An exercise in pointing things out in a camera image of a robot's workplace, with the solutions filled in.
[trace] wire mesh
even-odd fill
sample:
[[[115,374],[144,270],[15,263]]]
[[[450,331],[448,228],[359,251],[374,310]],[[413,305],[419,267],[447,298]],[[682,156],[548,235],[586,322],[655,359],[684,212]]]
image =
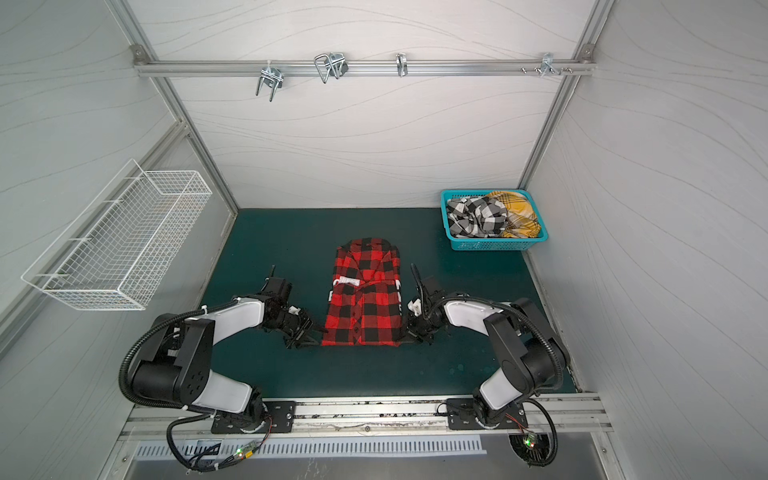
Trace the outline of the wire mesh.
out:
[[[210,195],[194,170],[142,170],[45,281],[22,278],[78,310],[143,310]]]

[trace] teal plastic basket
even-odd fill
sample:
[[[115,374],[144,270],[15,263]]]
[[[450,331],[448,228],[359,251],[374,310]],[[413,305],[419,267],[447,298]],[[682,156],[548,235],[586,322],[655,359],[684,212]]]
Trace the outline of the teal plastic basket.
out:
[[[525,198],[531,202],[533,211],[536,213],[538,222],[541,225],[541,232],[538,238],[456,238],[451,235],[451,230],[448,227],[448,212],[445,211],[445,204],[448,200],[452,198],[482,197],[496,190],[519,192],[525,195]],[[440,203],[442,226],[445,228],[445,235],[448,236],[448,240],[451,240],[451,248],[453,250],[527,250],[536,243],[543,242],[549,238],[547,227],[544,226],[544,220],[538,212],[536,203],[527,191],[505,190],[503,188],[497,188],[496,190],[444,190],[442,192],[442,202]]]

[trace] clothing tag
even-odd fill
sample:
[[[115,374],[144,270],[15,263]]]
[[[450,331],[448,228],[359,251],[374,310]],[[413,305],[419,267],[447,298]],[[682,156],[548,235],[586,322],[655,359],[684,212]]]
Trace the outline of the clothing tag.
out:
[[[333,281],[333,285],[336,286],[339,283],[351,283],[354,286],[360,286],[360,280],[356,278],[349,278],[348,276],[340,276]]]

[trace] green mat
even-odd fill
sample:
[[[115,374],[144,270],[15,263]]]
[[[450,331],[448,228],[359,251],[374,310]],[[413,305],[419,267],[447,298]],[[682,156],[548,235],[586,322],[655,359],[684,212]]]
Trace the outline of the green mat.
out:
[[[242,210],[216,265],[203,303],[255,293],[270,265],[293,284],[290,302],[325,324],[336,248],[382,237],[402,260],[404,303],[415,295],[410,263],[446,291],[497,301],[539,302],[519,252],[456,252],[439,209]],[[496,369],[488,337],[450,327],[433,345],[317,346],[288,350],[279,333],[250,329],[214,347],[213,369],[258,385],[266,397],[466,394]],[[575,392],[566,378],[562,392]]]

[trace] red plaid shirt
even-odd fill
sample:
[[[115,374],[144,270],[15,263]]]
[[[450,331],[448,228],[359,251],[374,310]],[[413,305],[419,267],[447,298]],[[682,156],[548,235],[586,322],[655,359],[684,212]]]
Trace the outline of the red plaid shirt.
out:
[[[401,333],[400,255],[381,238],[336,251],[323,345],[392,345]]]

